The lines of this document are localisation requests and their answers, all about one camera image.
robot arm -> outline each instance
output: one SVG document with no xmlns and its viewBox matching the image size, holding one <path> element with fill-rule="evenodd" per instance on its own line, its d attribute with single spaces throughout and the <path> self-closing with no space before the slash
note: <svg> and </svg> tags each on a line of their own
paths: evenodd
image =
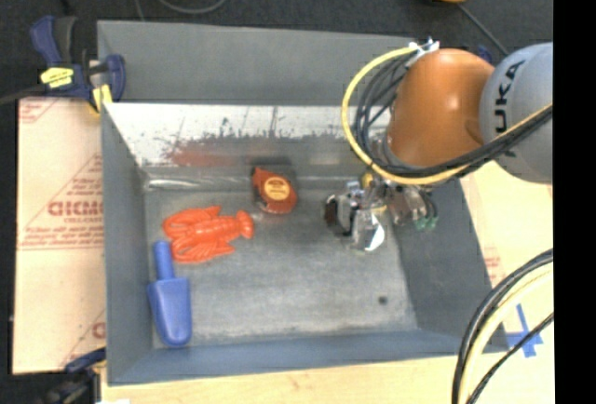
<svg viewBox="0 0 596 404">
<path fill-rule="evenodd" d="M 552 43 L 523 48 L 496 67 L 435 46 L 389 52 L 347 88 L 345 134 L 372 173 L 330 195 L 325 220 L 357 249 L 376 248 L 381 207 L 395 224 L 434 226 L 432 188 L 490 160 L 525 181 L 552 182 Z M 350 124 L 351 96 L 368 74 Z M 385 127 L 375 128 L 387 111 Z"/>
</svg>

blue clamp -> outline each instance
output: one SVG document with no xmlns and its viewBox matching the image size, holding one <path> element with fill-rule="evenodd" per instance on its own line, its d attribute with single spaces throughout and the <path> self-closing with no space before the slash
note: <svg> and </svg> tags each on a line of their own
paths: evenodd
<svg viewBox="0 0 596 404">
<path fill-rule="evenodd" d="M 156 281 L 147 286 L 147 296 L 157 334 L 167 346 L 184 346 L 193 335 L 188 278 L 174 275 L 169 242 L 157 241 L 153 252 Z"/>
<path fill-rule="evenodd" d="M 82 98 L 99 110 L 99 105 L 93 94 L 95 87 L 91 85 L 89 78 L 93 74 L 108 73 L 107 84 L 112 100 L 120 100 L 126 85 L 124 59 L 120 55 L 108 55 L 102 63 L 92 68 L 72 63 L 70 44 L 71 31 L 75 21 L 75 17 L 56 19 L 47 15 L 34 23 L 29 35 L 35 50 L 46 61 L 45 73 L 51 78 L 47 81 L 42 79 L 45 94 Z"/>
</svg>

yellow cable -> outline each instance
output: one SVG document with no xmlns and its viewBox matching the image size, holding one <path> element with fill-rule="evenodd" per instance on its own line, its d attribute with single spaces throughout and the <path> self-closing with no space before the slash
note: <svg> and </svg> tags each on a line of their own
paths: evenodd
<svg viewBox="0 0 596 404">
<path fill-rule="evenodd" d="M 482 354 L 486 344 L 493 336 L 494 331 L 503 322 L 506 315 L 511 313 L 512 309 L 517 306 L 522 298 L 530 293 L 535 288 L 544 284 L 546 281 L 553 278 L 552 270 L 543 272 L 542 274 L 535 276 L 529 281 L 526 281 L 523 285 L 517 287 L 512 291 L 509 296 L 501 301 L 496 308 L 496 311 L 488 318 L 486 324 L 482 327 L 477 338 L 474 340 L 474 344 L 467 354 L 466 361 L 463 363 L 463 370 L 461 384 L 459 388 L 459 396 L 457 398 L 458 404 L 465 404 L 470 398 L 473 389 L 468 389 L 471 382 L 472 372 L 476 359 Z"/>
<path fill-rule="evenodd" d="M 381 55 L 380 57 L 375 58 L 374 60 L 370 61 L 367 65 L 365 65 L 357 74 L 352 78 L 352 81 L 347 86 L 345 90 L 344 98 L 342 100 L 342 127 L 344 129 L 344 134 L 349 142 L 350 146 L 354 150 L 354 152 L 358 155 L 358 157 L 373 171 L 379 174 L 384 179 L 389 181 L 397 182 L 399 184 L 404 185 L 431 185 L 436 184 L 438 182 L 446 181 L 453 177 L 453 175 L 457 174 L 459 171 L 467 168 L 469 164 L 465 164 L 464 166 L 458 166 L 456 168 L 451 168 L 444 170 L 443 172 L 439 172 L 436 174 L 430 174 L 428 176 L 418 177 L 418 178 L 411 178 L 411 177 L 404 177 L 397 174 L 393 174 L 388 172 L 387 170 L 381 168 L 377 164 L 374 164 L 373 160 L 360 148 L 356 138 L 352 134 L 352 128 L 350 127 L 350 122 L 348 118 L 348 109 L 349 103 L 356 90 L 359 83 L 362 79 L 374 68 L 385 63 L 386 61 L 393 60 L 397 57 L 401 57 L 403 55 L 407 55 L 409 53 L 413 53 L 419 49 L 418 45 L 413 45 L 410 47 L 404 47 L 397 50 L 392 50 L 386 53 L 385 55 Z M 530 114 L 528 117 L 514 125 L 512 128 L 509 128 L 504 133 L 498 135 L 493 141 L 500 139 L 501 137 L 505 136 L 506 134 L 514 133 L 518 128 L 521 128 L 524 124 L 534 119 L 536 116 L 541 114 L 543 111 L 548 109 L 552 105 L 552 102 L 547 104 L 545 107 L 541 108 L 540 110 L 536 111 L 533 114 Z"/>
</svg>

toy lobster claw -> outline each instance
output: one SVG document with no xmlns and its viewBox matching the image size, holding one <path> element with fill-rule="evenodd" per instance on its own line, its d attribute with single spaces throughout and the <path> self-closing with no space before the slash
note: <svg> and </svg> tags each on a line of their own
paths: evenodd
<svg viewBox="0 0 596 404">
<path fill-rule="evenodd" d="M 239 210 L 235 217 L 220 216 L 221 206 L 185 209 L 169 216 L 162 228 L 171 242 L 172 257 L 177 262 L 201 263 L 234 252 L 229 242 L 239 236 L 252 238 L 254 222 L 248 212 Z"/>
</svg>

blue plastic scoop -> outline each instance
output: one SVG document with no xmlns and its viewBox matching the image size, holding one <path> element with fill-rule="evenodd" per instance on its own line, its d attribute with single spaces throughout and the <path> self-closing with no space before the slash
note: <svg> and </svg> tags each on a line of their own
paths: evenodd
<svg viewBox="0 0 596 404">
<path fill-rule="evenodd" d="M 158 240 L 153 246 L 156 281 L 147 286 L 147 296 L 161 341 L 172 347 L 184 346 L 193 334 L 188 278 L 177 278 L 169 243 Z"/>
</svg>

